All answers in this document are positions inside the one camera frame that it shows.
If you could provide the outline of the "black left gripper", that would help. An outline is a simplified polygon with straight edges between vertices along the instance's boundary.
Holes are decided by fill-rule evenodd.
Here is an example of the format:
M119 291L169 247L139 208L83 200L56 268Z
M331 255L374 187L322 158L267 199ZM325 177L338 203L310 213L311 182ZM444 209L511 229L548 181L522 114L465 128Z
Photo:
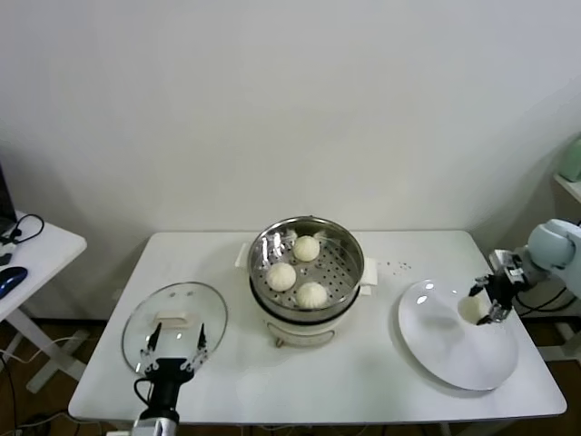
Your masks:
M138 372L145 372L145 380L152 386L148 406L156 409L175 409L181 387L193 379L194 374L208 359L205 324L201 326L195 352L188 360L157 359L156 349L161 331L162 323L158 322L153 333L146 338L146 344L139 352Z

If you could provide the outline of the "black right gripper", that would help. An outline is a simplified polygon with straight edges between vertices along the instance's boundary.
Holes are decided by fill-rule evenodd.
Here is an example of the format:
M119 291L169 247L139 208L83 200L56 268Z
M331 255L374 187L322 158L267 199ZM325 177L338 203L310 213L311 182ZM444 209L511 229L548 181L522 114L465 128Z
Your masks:
M510 278L506 273L495 273L475 279L469 295L478 295L487 288L490 301L493 303L477 325L503 322L513 308L513 299L522 291L522 280Z

